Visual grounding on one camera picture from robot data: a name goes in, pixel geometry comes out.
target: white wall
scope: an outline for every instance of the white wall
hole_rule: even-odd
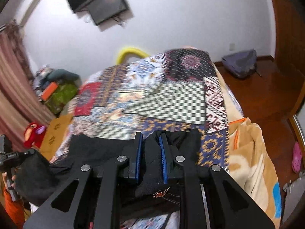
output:
[[[276,28],[275,28],[275,14],[272,0],[266,0],[269,11],[269,24],[270,24],[270,55],[275,57],[276,47]]]
[[[191,45],[213,61],[236,51],[256,49],[270,55],[271,24],[267,0],[127,0],[133,17],[125,28],[86,23],[66,0],[41,0],[24,27],[24,44],[38,67],[49,64],[83,79],[115,63],[122,47],[147,53]]]
[[[23,0],[20,3],[17,12],[14,15],[14,18],[18,25],[25,25],[27,19],[29,18],[29,16],[31,16],[33,9],[35,9],[39,1],[40,0]]]

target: wooden floor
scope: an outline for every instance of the wooden floor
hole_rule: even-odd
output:
[[[238,80],[224,67],[218,67],[225,82],[239,101],[245,117],[262,128],[268,155],[274,163],[280,188],[298,178],[292,171],[292,149],[296,141],[287,119],[298,97],[300,88],[294,78],[284,75],[272,61],[259,61],[257,73]]]

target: checkered fabric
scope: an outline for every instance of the checkered fabric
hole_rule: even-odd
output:
[[[134,139],[131,127],[122,127],[117,124],[104,123],[97,127],[96,137],[103,139]]]
[[[202,82],[168,82],[160,84],[146,97],[127,106],[124,112],[156,119],[204,124],[204,100]]]

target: pile of clothes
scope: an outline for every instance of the pile of clothes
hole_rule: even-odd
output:
[[[56,115],[77,94],[75,81],[79,79],[77,74],[65,69],[53,69],[47,65],[36,72],[33,90],[38,100]]]

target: person's hand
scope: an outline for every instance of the person's hand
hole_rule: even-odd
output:
[[[8,192],[9,189],[7,187],[7,182],[6,182],[6,179],[7,179],[7,173],[6,172],[2,173],[2,178],[3,178],[3,182],[4,182],[4,185],[5,185],[5,188],[6,188],[7,192]],[[15,182],[15,180],[16,180],[16,175],[12,176],[12,181]]]

